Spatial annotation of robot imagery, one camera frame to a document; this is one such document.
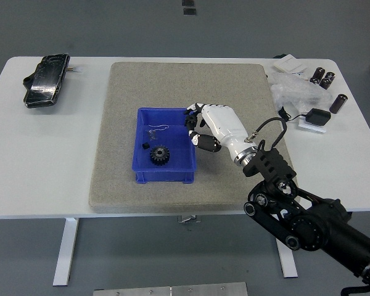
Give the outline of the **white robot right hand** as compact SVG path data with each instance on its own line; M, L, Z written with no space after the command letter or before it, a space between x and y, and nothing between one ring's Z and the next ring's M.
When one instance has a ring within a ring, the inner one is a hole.
M232 161L242 167L256 155L257 145L247 139L246 129L229 106L195 103L184 114L184 125L194 146L210 152L218 152L226 147ZM198 115L202 116L200 126L207 125L211 135L200 134L195 130Z

